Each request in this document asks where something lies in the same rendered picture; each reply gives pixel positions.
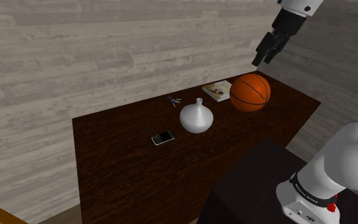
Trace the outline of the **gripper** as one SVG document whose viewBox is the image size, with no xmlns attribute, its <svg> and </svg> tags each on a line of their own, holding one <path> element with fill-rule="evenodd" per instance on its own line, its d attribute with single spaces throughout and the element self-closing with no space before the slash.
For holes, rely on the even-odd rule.
<svg viewBox="0 0 358 224">
<path fill-rule="evenodd" d="M 306 17 L 281 9 L 272 24 L 274 34 L 271 32 L 265 34 L 256 48 L 252 65 L 259 66 L 262 61 L 269 64 L 274 56 L 282 51 L 291 36 L 296 35 L 305 21 Z"/>
</svg>

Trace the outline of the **orange basketball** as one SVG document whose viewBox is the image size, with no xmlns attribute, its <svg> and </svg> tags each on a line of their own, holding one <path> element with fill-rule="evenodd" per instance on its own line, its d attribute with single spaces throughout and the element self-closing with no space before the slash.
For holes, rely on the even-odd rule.
<svg viewBox="0 0 358 224">
<path fill-rule="evenodd" d="M 260 110 L 269 101 L 271 87 L 265 78 L 258 74 L 243 74 L 230 88 L 230 101 L 237 109 L 245 112 Z"/>
</svg>

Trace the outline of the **pale book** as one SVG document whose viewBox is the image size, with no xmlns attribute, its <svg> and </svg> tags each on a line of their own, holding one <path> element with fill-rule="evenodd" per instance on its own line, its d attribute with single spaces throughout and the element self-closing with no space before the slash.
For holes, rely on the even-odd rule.
<svg viewBox="0 0 358 224">
<path fill-rule="evenodd" d="M 230 98 L 231 83 L 226 80 L 204 85 L 202 90 L 210 95 L 217 102 Z"/>
</svg>

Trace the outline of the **white round vase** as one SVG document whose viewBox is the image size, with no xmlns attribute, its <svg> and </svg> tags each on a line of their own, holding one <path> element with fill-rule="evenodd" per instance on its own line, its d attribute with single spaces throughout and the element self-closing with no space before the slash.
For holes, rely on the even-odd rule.
<svg viewBox="0 0 358 224">
<path fill-rule="evenodd" d="M 209 108 L 203 105 L 203 99 L 197 98 L 196 103 L 182 108 L 179 119 L 188 132 L 199 134 L 211 127 L 214 115 Z"/>
</svg>

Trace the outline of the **keys with blue tags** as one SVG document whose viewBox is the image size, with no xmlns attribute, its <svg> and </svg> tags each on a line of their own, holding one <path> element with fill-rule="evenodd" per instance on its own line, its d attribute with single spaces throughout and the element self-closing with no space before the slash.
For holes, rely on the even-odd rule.
<svg viewBox="0 0 358 224">
<path fill-rule="evenodd" d="M 178 99 L 178 98 L 174 98 L 172 96 L 167 96 L 167 99 L 171 102 L 171 104 L 176 107 L 176 103 L 180 103 L 181 102 L 181 99 Z"/>
</svg>

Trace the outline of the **black and silver phone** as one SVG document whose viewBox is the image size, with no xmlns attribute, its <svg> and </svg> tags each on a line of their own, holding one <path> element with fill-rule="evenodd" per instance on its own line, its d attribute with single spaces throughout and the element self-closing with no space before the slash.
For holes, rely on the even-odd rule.
<svg viewBox="0 0 358 224">
<path fill-rule="evenodd" d="M 172 135 L 172 133 L 169 130 L 162 132 L 160 134 L 157 134 L 151 138 L 152 142 L 155 145 L 160 145 L 160 144 L 166 143 L 167 141 L 171 141 L 173 139 L 174 139 L 174 136 Z"/>
</svg>

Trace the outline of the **dark wooden table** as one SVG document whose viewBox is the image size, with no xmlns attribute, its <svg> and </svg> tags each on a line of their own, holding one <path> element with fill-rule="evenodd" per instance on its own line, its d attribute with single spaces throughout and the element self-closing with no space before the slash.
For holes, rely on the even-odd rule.
<svg viewBox="0 0 358 224">
<path fill-rule="evenodd" d="M 266 106 L 246 113 L 217 102 L 201 86 L 74 118 L 74 147 L 83 224 L 189 224 L 213 186 L 262 139 L 288 145 L 319 101 L 268 78 Z M 211 127 L 193 134 L 181 124 L 183 107 L 203 99 Z M 170 131 L 174 139 L 151 138 Z"/>
</svg>

